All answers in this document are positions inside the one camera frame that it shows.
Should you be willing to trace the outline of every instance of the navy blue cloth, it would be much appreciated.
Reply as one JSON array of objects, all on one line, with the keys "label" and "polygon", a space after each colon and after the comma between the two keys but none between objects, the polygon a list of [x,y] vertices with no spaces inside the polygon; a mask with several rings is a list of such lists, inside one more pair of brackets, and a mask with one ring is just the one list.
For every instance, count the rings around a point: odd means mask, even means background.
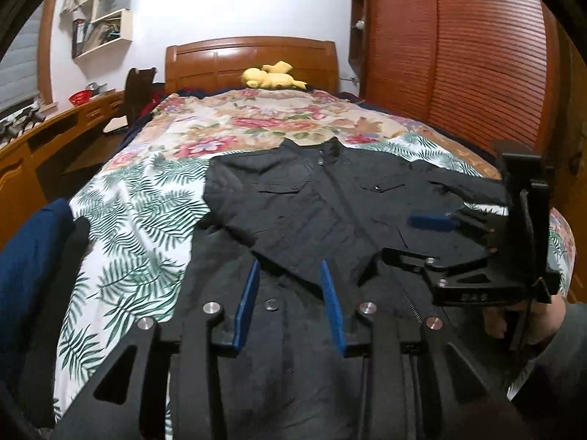
[{"label": "navy blue cloth", "polygon": [[139,135],[139,132],[143,130],[143,127],[145,127],[152,120],[153,120],[153,114],[152,113],[148,113],[148,114],[146,114],[146,115],[144,115],[142,117],[139,117],[135,121],[135,123],[133,124],[133,126],[128,130],[128,132],[124,136],[124,139],[122,139],[122,142],[118,146],[118,149],[116,150],[116,153],[118,154],[122,149],[124,149],[125,147],[127,147],[128,144],[131,143],[133,141],[133,139],[137,135]]},{"label": "navy blue cloth", "polygon": [[16,367],[39,294],[73,228],[71,208],[61,198],[34,213],[0,252],[0,378]]}]

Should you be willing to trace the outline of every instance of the white wall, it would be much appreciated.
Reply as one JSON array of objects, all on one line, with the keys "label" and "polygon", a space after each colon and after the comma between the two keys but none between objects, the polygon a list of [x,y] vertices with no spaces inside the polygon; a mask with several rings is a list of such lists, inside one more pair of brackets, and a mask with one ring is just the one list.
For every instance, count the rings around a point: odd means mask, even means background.
[{"label": "white wall", "polygon": [[[59,110],[88,83],[122,89],[132,67],[157,68],[164,81],[165,49],[175,44],[234,36],[293,36],[336,43],[340,77],[354,76],[349,64],[350,0],[133,0],[134,36],[72,61],[71,16],[57,0],[51,41],[51,76]],[[348,81],[341,90],[353,91]]]}]

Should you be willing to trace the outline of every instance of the metal screw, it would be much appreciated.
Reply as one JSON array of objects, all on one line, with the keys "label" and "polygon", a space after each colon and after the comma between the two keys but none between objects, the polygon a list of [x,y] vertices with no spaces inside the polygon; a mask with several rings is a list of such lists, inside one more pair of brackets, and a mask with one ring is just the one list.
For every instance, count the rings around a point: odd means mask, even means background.
[{"label": "metal screw", "polygon": [[277,299],[271,298],[265,301],[265,309],[268,311],[277,311],[280,308]]},{"label": "metal screw", "polygon": [[221,305],[219,305],[215,301],[207,302],[205,305],[202,306],[204,313],[206,314],[216,314],[220,310]]},{"label": "metal screw", "polygon": [[373,314],[375,311],[377,311],[377,304],[369,301],[362,302],[359,304],[359,309],[363,314]]},{"label": "metal screw", "polygon": [[439,331],[444,326],[444,323],[441,318],[432,316],[426,318],[426,325],[433,331]]},{"label": "metal screw", "polygon": [[137,326],[143,331],[148,331],[153,327],[154,324],[155,320],[152,317],[142,317],[137,321]]}]

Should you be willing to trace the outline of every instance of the wooden desk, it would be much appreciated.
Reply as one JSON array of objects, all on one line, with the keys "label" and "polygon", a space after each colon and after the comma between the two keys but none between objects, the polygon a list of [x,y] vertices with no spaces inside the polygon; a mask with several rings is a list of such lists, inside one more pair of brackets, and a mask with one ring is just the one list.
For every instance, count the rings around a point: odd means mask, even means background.
[{"label": "wooden desk", "polygon": [[75,140],[87,138],[89,131],[104,126],[121,104],[123,94],[108,94],[58,114],[0,149],[0,249],[28,217],[53,198],[47,196],[48,187],[57,183],[62,169],[41,170],[41,180],[40,167],[47,168]]}]

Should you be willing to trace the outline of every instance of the wooden chair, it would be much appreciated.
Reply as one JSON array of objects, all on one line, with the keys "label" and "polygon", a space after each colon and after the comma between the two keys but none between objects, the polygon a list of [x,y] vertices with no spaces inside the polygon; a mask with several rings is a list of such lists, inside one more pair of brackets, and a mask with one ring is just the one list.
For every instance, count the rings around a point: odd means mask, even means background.
[{"label": "wooden chair", "polygon": [[124,86],[124,98],[116,115],[116,117],[126,116],[128,127],[132,127],[143,108],[151,102],[156,72],[156,68],[141,70],[132,68],[128,72]]}]

